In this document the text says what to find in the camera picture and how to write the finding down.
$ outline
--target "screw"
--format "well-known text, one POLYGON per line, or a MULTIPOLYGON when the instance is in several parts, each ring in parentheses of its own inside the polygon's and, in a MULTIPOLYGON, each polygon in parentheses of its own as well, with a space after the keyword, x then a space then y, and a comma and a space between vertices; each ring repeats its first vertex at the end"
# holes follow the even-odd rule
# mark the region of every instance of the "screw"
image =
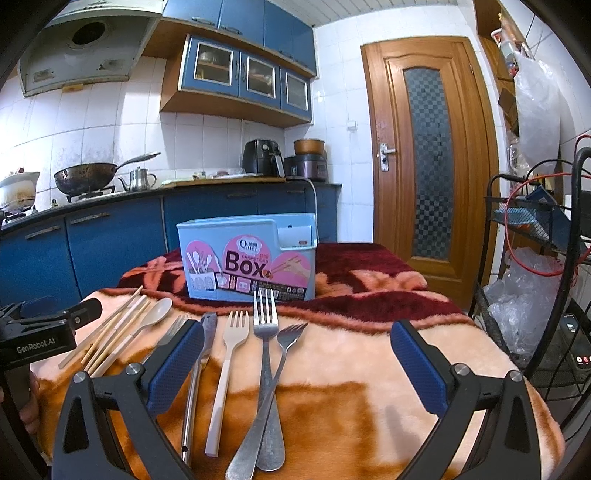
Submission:
POLYGON ((125 373, 128 375, 135 375, 136 373, 139 373, 140 370, 142 370, 142 366, 140 364, 129 364, 127 367, 125 367, 125 373))
POLYGON ((85 380, 86 373, 85 372, 76 372, 74 374, 74 383, 81 383, 85 380))
POLYGON ((470 373, 470 367, 466 364, 456 364, 453 366, 453 369, 455 373, 463 377, 470 373))
POLYGON ((523 375, 521 372, 517 370, 512 370, 509 372, 509 378, 513 380, 513 382, 519 383, 523 380, 523 375))

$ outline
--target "door frame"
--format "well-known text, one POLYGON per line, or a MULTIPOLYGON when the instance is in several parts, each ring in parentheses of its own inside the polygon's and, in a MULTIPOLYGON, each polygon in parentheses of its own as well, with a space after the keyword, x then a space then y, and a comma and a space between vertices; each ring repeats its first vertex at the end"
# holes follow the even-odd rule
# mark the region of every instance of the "door frame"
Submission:
MULTIPOLYGON (((488 178, 484 179, 484 184, 482 185, 483 189, 486 190, 486 186, 488 184, 489 179, 499 173, 499 156, 498 156, 498 143, 496 138, 496 128, 495 128, 495 120, 492 115, 492 108, 486 108, 487 105, 491 105, 491 101, 488 96, 488 89, 486 87, 486 82, 484 80, 484 76, 482 74, 482 69, 480 63, 478 62, 478 58, 476 57, 476 52, 472 47, 472 43, 467 37, 456 37, 456 36, 448 36, 448 35, 428 35, 424 37, 412 37, 412 38, 393 38, 390 40, 382 40, 375 43, 382 43, 383 41, 414 41, 419 39, 440 39, 440 40, 448 40, 454 41, 461 44, 468 55, 470 63, 472 65, 472 69, 474 71, 474 78, 476 79, 476 86, 478 89, 478 95, 480 97, 480 102, 483 106, 483 116, 485 121, 485 129, 486 129, 486 142, 488 145, 488 171, 489 176, 488 178)), ((380 155, 379 155, 379 144, 377 142, 377 128, 375 123, 375 106, 374 106, 374 92, 371 84, 371 78, 369 73, 369 63, 368 63, 368 54, 366 47, 371 44, 366 44, 361 46, 361 58, 363 60, 363 70, 365 72, 365 84, 367 85, 367 93, 368 93, 368 102, 369 102, 369 122, 371 125, 371 136, 372 136, 372 168, 374 172, 374 238, 379 238, 380 234, 380 224, 379 224, 379 215, 378 215, 378 200, 379 200, 379 178, 376 174, 380 171, 380 155)), ((500 192, 498 191, 498 184, 495 184, 493 187, 493 195, 499 196, 500 192)), ((483 282, 488 283, 489 275, 486 275, 486 272, 489 274, 491 273, 492 269, 492 261, 495 254, 495 246, 496 246, 496 228, 491 228, 490 236, 489 236, 489 243, 488 243, 488 251, 486 253, 486 264, 485 264, 485 275, 483 276, 483 282)))

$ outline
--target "frying pan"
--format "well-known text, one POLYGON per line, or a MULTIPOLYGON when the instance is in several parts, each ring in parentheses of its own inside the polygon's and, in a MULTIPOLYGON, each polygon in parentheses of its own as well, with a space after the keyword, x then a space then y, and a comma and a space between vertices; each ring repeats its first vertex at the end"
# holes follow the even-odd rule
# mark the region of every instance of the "frying pan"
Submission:
POLYGON ((160 152, 145 153, 123 162, 119 166, 114 163, 83 163, 64 168, 54 174, 53 178, 55 178, 56 186, 60 192, 75 197, 105 188, 115 178, 117 170, 121 167, 149 160, 157 155, 160 155, 160 152))

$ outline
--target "black clamp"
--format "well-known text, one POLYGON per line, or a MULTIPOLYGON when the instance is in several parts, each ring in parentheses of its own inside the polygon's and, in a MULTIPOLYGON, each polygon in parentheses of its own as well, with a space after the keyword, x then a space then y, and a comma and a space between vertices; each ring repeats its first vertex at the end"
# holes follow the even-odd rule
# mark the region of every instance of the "black clamp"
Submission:
POLYGON ((442 479, 479 410, 486 410, 485 418, 457 479, 541 479, 534 412, 520 372, 483 377, 465 364, 452 365, 408 320, 392 325, 390 341, 423 406, 439 418, 399 480, 442 479))
POLYGON ((167 411, 201 354, 201 322, 188 320, 144 364, 129 364, 119 375, 74 375, 64 400, 53 449, 53 478, 132 480, 109 410, 118 410, 150 478, 192 480, 155 417, 167 411))

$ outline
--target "light blue plastic box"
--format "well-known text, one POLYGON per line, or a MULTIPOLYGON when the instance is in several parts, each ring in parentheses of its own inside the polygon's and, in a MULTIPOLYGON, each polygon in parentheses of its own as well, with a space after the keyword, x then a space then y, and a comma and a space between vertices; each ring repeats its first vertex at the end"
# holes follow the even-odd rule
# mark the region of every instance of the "light blue plastic box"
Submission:
POLYGON ((316 296, 313 213, 190 220, 179 223, 177 229, 191 298, 252 301, 254 291, 270 290, 278 301, 316 296), (296 280, 285 285, 278 284, 278 278, 296 280))

